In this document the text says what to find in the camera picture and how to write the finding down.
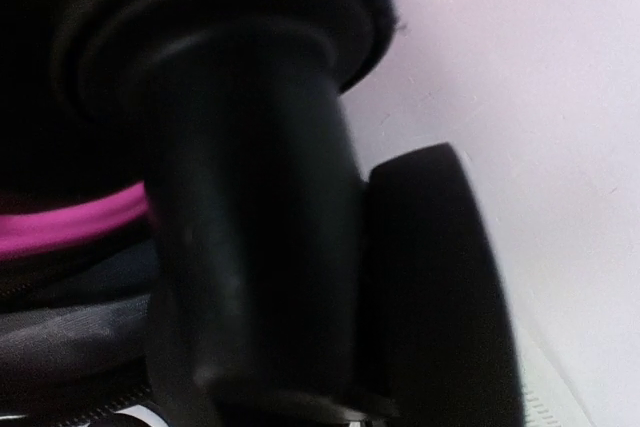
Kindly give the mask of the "pink cartoon suitcase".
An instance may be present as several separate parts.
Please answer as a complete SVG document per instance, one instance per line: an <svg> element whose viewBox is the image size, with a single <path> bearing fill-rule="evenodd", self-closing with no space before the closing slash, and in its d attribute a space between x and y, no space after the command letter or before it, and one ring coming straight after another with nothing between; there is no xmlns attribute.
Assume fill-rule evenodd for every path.
<svg viewBox="0 0 640 427"><path fill-rule="evenodd" d="M448 144L359 172L392 0L1 0L1 422L520 426Z"/></svg>

